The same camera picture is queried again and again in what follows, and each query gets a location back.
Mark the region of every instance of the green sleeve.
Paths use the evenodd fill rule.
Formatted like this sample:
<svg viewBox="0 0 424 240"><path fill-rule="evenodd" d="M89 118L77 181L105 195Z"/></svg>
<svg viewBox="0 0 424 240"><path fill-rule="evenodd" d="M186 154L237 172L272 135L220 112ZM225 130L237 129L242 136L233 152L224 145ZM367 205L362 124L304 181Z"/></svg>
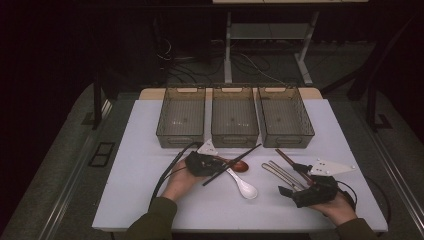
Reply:
<svg viewBox="0 0 424 240"><path fill-rule="evenodd" d="M362 218L343 223L337 227L340 240L376 240L377 235Z"/></svg>
<svg viewBox="0 0 424 240"><path fill-rule="evenodd" d="M128 228L126 240L172 239L171 227L177 204L164 198L155 198L149 211Z"/></svg>

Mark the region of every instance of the white table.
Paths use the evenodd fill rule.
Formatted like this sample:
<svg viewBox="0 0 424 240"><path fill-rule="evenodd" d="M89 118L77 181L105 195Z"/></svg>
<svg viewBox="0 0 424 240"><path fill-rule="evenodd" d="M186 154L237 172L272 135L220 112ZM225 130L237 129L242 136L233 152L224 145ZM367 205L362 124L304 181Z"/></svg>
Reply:
<svg viewBox="0 0 424 240"><path fill-rule="evenodd" d="M357 165L328 101L308 99L304 103L316 135L306 149L282 151L302 164L313 164L320 158ZM210 138L211 105L207 100L205 140ZM181 150L162 149L159 145L155 132L161 106L162 100L135 102L93 228L125 231L147 211L158 178ZM219 155L225 158L234 158L246 150L218 149ZM259 190L258 197L244 199L231 176L224 173L205 187L195 186L178 202L173 223L175 232L315 232L334 228L321 213L296 208L291 199L279 194L277 186L286 185L262 169L261 164L273 160L294 176L298 175L274 149L260 147L244 160L250 169L239 176ZM360 169L336 175L336 179L356 191L357 214L365 218L373 230L387 231L386 221Z"/></svg>

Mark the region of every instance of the ceramic spoon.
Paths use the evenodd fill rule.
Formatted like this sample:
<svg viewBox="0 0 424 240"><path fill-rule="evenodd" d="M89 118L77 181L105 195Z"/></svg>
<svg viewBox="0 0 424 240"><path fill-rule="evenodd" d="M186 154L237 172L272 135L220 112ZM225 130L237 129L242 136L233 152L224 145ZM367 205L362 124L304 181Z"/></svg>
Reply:
<svg viewBox="0 0 424 240"><path fill-rule="evenodd" d="M258 196L258 190L254 186L241 180L241 178L237 176L237 174L231 170L231 168L228 168L227 172L234 178L234 180L236 180L240 193L244 198L254 199L256 196Z"/></svg>

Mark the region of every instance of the white tabletop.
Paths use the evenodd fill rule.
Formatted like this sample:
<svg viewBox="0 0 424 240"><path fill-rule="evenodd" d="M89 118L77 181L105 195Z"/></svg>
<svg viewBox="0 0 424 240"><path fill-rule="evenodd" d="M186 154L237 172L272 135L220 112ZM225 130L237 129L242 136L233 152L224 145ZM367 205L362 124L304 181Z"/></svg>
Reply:
<svg viewBox="0 0 424 240"><path fill-rule="evenodd" d="M313 164L317 158L355 165L356 161L327 100L304 100L315 136L306 149L281 149L295 162ZM211 101L206 101L205 140L210 138ZM162 149L156 137L161 100L135 102L113 168L107 181L92 227L104 231L125 231L147 211L158 178L181 149ZM218 149L219 155L234 158L248 149ZM244 199L227 173L207 186L194 187L178 202L173 230L178 232L314 232L333 229L321 213L297 208L278 192L284 185L262 169L273 160L287 171L291 167L275 149L259 147L244 160L250 169L238 175L254 185L258 197ZM387 231L386 221L359 167L335 176L358 195L357 214L375 231Z"/></svg>

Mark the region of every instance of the storage tray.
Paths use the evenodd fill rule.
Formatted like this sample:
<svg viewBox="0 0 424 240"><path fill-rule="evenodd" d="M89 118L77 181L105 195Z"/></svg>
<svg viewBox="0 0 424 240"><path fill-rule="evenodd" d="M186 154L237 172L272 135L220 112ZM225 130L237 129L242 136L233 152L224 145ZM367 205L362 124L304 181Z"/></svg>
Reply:
<svg viewBox="0 0 424 240"><path fill-rule="evenodd" d="M215 85L212 97L212 142L219 148L256 146L259 127L251 87Z"/></svg>
<svg viewBox="0 0 424 240"><path fill-rule="evenodd" d="M169 86L165 91L156 135L162 148L183 148L204 141L206 88Z"/></svg>
<svg viewBox="0 0 424 240"><path fill-rule="evenodd" d="M256 106L266 148L306 148L315 135L296 87L259 87Z"/></svg>

